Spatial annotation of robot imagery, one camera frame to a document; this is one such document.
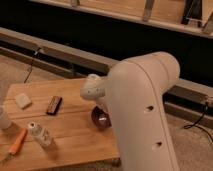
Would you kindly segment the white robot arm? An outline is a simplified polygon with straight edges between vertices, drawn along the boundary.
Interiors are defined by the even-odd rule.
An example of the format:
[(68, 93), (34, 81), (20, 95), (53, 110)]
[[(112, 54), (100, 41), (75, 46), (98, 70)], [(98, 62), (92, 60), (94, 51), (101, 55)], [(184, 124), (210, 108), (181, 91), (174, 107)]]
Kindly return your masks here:
[(179, 76), (167, 52), (124, 59), (104, 78), (87, 76), (80, 96), (109, 115), (123, 171), (180, 171), (163, 106)]

